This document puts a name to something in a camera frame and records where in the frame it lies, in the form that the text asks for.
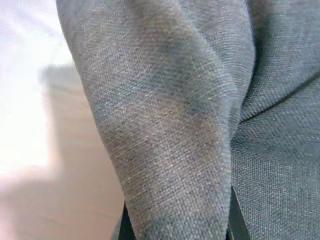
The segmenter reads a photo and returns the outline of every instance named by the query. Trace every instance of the white sheet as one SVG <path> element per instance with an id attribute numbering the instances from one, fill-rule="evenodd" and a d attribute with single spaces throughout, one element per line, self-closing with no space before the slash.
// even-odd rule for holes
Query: white sheet
<path id="1" fill-rule="evenodd" d="M 54 0 L 0 0 L 0 240 L 108 240 L 123 196 Z"/>

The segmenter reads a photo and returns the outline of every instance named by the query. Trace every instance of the woven texture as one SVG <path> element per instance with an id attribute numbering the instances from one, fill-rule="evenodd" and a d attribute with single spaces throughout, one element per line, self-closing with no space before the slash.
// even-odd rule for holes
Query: woven texture
<path id="1" fill-rule="evenodd" d="M 320 239 L 318 0 L 57 0 L 138 240 Z"/>

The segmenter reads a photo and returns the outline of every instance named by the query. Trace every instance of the white surface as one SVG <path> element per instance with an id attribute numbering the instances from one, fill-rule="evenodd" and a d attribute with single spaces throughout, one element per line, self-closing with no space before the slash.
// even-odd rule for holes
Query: white surface
<path id="1" fill-rule="evenodd" d="M 0 240 L 108 240 L 122 192 L 54 0 L 0 0 Z"/>

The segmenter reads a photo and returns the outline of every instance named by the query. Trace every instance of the gray fabric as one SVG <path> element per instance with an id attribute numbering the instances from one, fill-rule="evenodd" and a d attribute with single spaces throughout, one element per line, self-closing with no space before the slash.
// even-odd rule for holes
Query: gray fabric
<path id="1" fill-rule="evenodd" d="M 320 1 L 57 8 L 138 240 L 320 239 Z"/>

